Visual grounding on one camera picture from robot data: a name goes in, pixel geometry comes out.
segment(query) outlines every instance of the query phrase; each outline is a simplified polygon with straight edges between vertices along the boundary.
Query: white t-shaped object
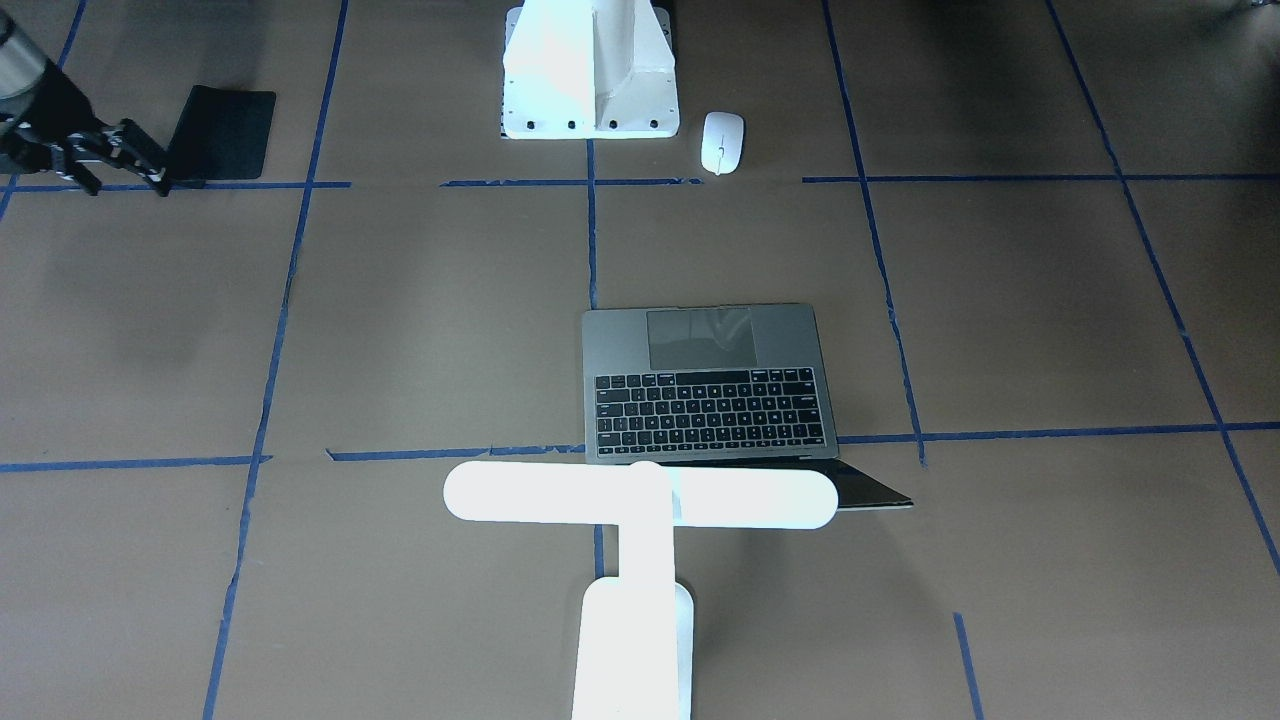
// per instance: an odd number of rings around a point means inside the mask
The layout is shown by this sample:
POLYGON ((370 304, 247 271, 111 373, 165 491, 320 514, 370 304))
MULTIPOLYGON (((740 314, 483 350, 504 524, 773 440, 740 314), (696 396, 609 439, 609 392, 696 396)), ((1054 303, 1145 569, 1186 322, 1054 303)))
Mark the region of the white t-shaped object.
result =
POLYGON ((813 529, 836 502, 810 470, 468 461, 444 482, 463 520, 618 527, 618 577, 582 596, 572 720, 689 719, 694 606, 675 527, 813 529))

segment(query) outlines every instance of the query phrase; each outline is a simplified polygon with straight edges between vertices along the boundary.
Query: metal cylinder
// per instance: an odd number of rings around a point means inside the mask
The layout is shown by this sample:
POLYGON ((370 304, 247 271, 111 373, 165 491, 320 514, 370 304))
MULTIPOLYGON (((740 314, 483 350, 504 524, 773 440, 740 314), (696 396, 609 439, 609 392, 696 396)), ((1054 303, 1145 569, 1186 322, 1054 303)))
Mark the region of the metal cylinder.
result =
POLYGON ((44 51, 0 9, 0 100, 35 87, 46 61, 44 51))

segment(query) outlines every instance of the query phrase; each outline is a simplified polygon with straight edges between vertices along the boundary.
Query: open laptop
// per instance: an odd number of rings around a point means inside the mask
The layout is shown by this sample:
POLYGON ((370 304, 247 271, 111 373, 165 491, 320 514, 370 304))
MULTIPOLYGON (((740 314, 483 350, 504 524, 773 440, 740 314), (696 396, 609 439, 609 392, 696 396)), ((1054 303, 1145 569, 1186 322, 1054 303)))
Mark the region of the open laptop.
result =
POLYGON ((838 460, 813 307, 589 310, 586 461, 812 469, 841 510, 911 498, 838 460))

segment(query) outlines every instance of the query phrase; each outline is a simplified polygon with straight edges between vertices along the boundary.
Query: keyboard key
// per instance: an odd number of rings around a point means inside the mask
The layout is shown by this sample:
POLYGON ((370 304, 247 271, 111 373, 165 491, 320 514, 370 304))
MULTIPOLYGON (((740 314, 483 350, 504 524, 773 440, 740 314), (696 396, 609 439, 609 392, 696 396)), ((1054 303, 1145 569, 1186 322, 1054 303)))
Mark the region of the keyboard key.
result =
POLYGON ((709 386, 748 382, 746 370, 707 370, 698 373, 676 373, 676 384, 709 386))

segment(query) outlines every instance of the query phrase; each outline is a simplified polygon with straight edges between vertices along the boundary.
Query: computer mouse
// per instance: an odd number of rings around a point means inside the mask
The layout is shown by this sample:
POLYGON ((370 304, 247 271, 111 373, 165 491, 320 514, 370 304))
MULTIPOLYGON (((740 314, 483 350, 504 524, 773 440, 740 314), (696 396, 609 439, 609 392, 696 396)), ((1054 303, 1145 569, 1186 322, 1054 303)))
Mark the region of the computer mouse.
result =
POLYGON ((742 159, 746 124, 733 113, 708 113, 703 124, 703 167, 722 176, 737 169, 742 159))

